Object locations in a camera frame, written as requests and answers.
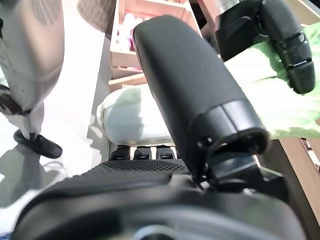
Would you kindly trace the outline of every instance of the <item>white floor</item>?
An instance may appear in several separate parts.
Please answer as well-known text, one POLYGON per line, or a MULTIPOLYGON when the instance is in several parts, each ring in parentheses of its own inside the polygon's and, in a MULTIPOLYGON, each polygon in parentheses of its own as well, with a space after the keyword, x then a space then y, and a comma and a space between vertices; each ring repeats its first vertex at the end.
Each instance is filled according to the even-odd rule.
POLYGON ((17 145, 16 127, 0 115, 0 235, 12 231, 22 208, 43 188, 88 171, 108 154, 95 115, 108 94, 110 41, 83 20, 77 0, 62 2, 64 65, 45 100, 42 134, 62 146, 63 154, 52 160, 17 145))

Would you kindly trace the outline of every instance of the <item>wooden shelf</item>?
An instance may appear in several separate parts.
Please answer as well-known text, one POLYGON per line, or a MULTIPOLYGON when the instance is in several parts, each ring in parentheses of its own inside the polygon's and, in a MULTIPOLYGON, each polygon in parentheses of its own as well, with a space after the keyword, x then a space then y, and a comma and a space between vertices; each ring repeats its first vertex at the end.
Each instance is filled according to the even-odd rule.
POLYGON ((132 13, 136 18, 171 15, 187 23, 201 36, 201 31, 188 0, 179 0, 178 2, 165 0, 117 0, 111 36, 110 55, 112 67, 118 76, 128 76, 130 72, 126 70, 128 67, 140 68, 137 55, 134 51, 124 52, 117 47, 119 24, 123 22, 126 13, 132 13))

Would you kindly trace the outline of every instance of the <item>black foot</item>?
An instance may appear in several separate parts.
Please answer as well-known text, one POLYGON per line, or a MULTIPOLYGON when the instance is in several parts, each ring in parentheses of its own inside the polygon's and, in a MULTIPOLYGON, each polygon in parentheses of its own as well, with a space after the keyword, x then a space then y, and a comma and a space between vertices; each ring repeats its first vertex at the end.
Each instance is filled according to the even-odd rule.
POLYGON ((32 140, 27 140, 23 136, 22 132, 20 130, 17 130, 14 133, 13 138, 19 144, 23 144, 32 149, 35 153, 50 159, 57 159, 62 154, 62 148, 59 145, 55 144, 53 141, 46 139, 40 134, 32 140))

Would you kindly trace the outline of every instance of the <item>white round object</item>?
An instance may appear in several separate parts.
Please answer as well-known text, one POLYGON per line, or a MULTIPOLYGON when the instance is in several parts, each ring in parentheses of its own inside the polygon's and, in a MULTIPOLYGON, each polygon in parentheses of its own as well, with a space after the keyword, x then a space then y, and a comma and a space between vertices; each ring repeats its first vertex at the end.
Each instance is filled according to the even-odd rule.
POLYGON ((127 36, 119 35, 117 36, 117 47, 119 50, 124 52, 129 52, 131 48, 131 40, 127 36))
POLYGON ((101 131, 118 145, 174 145, 147 84, 122 88, 97 108, 101 131))
POLYGON ((131 29, 134 28, 136 22, 136 17, 132 13, 126 13, 124 15, 124 19, 122 22, 122 26, 125 26, 126 28, 131 31, 131 29))

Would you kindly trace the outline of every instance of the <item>wooden slat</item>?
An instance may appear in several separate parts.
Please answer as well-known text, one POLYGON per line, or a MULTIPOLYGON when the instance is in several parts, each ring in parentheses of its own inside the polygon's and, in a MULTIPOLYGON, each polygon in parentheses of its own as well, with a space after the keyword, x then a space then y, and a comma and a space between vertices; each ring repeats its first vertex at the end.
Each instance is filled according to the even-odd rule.
POLYGON ((126 76, 119 79, 109 80, 109 92, 112 93, 118 89, 122 89, 123 85, 141 85, 146 84, 147 80, 143 73, 126 76))
POLYGON ((280 139, 280 143, 320 224, 320 175, 299 138, 280 139))
POLYGON ((120 79, 129 77, 135 74, 142 73, 142 70, 126 68, 126 67, 113 67, 112 68, 112 79, 120 79))
POLYGON ((309 142, 318 160, 320 160, 320 139, 308 138, 307 141, 309 142))
POLYGON ((285 176, 289 190, 288 204, 298 216, 307 239, 319 240, 319 224, 280 141, 273 140, 270 150, 263 157, 259 156, 258 158, 263 167, 272 169, 285 176))

